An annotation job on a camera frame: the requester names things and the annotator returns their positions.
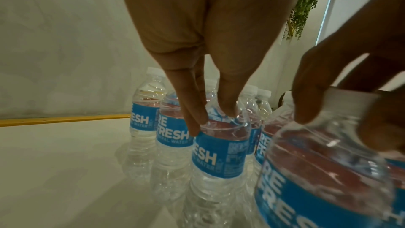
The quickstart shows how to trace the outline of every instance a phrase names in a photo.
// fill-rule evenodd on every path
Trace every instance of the green leaves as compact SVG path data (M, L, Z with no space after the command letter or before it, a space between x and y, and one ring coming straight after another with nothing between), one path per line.
M316 7L318 0L297 0L297 4L291 11L290 18L287 22L288 27L284 37L291 39L296 36L301 37L305 23L308 19L309 12Z

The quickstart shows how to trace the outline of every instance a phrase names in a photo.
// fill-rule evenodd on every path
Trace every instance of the wooden edge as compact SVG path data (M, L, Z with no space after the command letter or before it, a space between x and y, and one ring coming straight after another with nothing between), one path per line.
M0 119L0 127L39 125L39 124L77 122L77 121L92 121L92 120L103 120L103 119L126 119L126 118L130 118L130 117L131 117L130 114L116 114L116 115L55 117L55 118L36 118L36 119Z

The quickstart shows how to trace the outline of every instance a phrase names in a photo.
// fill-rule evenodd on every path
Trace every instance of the white table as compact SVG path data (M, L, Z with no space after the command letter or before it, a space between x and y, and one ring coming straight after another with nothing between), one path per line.
M176 228L121 171L129 119L0 128L0 228Z

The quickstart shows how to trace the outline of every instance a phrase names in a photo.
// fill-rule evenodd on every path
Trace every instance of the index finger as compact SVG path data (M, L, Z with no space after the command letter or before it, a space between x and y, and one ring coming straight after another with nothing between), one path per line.
M294 78L295 120L308 123L319 113L325 90L363 53L395 35L403 0L371 0L338 31L309 50Z

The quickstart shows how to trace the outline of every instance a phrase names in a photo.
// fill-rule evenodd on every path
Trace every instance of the yellow trim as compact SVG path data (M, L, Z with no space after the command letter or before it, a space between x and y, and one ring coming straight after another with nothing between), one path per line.
M91 121L91 120L103 120L103 119L125 119L125 118L129 118L129 117L131 117L131 115L129 115L129 114L116 114L116 115L55 117L55 118L37 118L37 119L0 119L0 127L38 125L38 124L76 122L76 121Z

